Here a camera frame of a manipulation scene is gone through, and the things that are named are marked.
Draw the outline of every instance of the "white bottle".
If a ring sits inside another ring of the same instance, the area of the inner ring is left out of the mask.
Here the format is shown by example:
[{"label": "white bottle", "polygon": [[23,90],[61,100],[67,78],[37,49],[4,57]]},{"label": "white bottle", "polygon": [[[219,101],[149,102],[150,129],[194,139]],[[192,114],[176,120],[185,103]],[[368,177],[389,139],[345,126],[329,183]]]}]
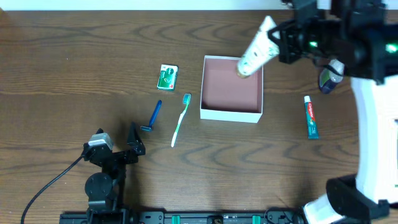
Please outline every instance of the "white bottle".
[{"label": "white bottle", "polygon": [[[262,65],[279,54],[278,45],[268,38],[268,31],[275,27],[276,24],[271,16],[267,16],[250,46],[238,62],[237,74],[241,78],[249,77]],[[279,32],[275,32],[274,36],[279,39]]]}]

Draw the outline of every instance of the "green light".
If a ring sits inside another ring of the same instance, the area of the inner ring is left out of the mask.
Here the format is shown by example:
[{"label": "green light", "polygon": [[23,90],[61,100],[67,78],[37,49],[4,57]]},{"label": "green light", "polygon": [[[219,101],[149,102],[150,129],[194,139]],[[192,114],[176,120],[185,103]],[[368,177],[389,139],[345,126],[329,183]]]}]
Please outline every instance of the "green light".
[{"label": "green light", "polygon": [[389,52],[390,54],[396,53],[398,51],[398,45],[397,44],[387,44],[386,51]]},{"label": "green light", "polygon": [[311,45],[311,47],[318,47],[318,42],[311,41],[310,45]]}]

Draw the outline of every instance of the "toothbrush head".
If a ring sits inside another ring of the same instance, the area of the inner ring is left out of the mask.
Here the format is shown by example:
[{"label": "toothbrush head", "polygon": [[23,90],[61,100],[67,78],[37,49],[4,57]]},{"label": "toothbrush head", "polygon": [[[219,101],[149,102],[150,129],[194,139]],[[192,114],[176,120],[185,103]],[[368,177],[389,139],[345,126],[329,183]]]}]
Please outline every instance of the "toothbrush head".
[{"label": "toothbrush head", "polygon": [[182,103],[189,104],[190,101],[191,101],[191,93],[184,94],[184,98],[182,98]]}]

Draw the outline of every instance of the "red label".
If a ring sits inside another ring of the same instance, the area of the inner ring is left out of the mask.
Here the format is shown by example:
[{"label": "red label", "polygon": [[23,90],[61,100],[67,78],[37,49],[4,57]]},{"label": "red label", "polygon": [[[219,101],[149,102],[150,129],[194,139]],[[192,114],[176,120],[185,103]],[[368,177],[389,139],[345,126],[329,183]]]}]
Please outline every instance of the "red label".
[{"label": "red label", "polygon": [[308,111],[308,114],[310,115],[310,117],[315,121],[315,116],[313,115],[312,103],[311,102],[308,102],[307,111]]}]

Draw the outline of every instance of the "toothpaste cap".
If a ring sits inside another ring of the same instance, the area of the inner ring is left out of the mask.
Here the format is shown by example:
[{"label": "toothpaste cap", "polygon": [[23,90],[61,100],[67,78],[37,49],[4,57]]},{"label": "toothpaste cap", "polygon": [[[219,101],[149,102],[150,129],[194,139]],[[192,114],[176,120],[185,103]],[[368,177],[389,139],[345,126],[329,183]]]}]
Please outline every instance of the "toothpaste cap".
[{"label": "toothpaste cap", "polygon": [[304,103],[311,102],[310,96],[304,96]]}]

